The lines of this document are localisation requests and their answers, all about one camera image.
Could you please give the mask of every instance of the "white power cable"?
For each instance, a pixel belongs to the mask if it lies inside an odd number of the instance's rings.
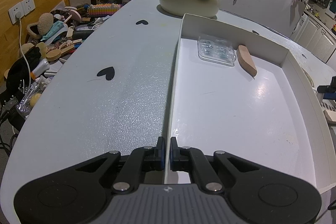
[[[19,46],[20,46],[20,51],[21,51],[21,54],[25,60],[25,62],[27,63],[27,67],[28,67],[28,74],[29,74],[29,86],[28,86],[28,90],[30,89],[30,86],[32,84],[32,80],[31,80],[31,77],[30,77],[30,67],[29,67],[29,64],[28,64],[28,61],[25,57],[25,55],[23,54],[23,51],[22,51],[22,46],[21,46],[21,33],[22,33],[22,24],[21,24],[21,18],[19,17],[18,18],[19,20],[19,24],[20,24],[20,36],[19,36]]]

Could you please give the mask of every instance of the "clear plastic container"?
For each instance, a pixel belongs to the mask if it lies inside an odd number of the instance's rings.
[[[197,41],[198,56],[202,60],[233,67],[236,61],[231,42],[211,35],[202,34]]]

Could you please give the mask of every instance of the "metal screw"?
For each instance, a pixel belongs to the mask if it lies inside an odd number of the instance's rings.
[[[127,182],[117,182],[113,185],[113,188],[118,191],[126,191],[130,185]]]
[[[209,182],[205,188],[207,188],[209,191],[213,191],[213,192],[216,192],[216,191],[220,191],[223,186],[217,182]]]

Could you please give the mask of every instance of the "white door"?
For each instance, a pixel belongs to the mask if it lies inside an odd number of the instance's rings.
[[[307,26],[303,30],[302,35],[300,36],[297,43],[302,47],[307,48],[314,35],[316,34],[317,30],[320,28],[321,26],[317,22],[309,18]]]
[[[316,28],[316,33],[315,35],[311,38],[310,43],[307,45],[306,49],[310,52],[313,52],[315,49],[316,45],[319,43],[322,33],[321,30],[323,29],[320,24],[315,25]]]
[[[321,35],[311,53],[326,62],[336,47],[335,39],[323,28],[318,32],[321,32]]]

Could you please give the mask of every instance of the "black heart sticker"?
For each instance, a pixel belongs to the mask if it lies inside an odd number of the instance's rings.
[[[143,25],[148,25],[148,22],[145,20],[140,20],[136,23],[136,25],[143,24]]]
[[[114,67],[109,67],[101,70],[100,72],[97,73],[97,76],[103,76],[106,75],[106,80],[110,81],[113,79],[115,74]]]

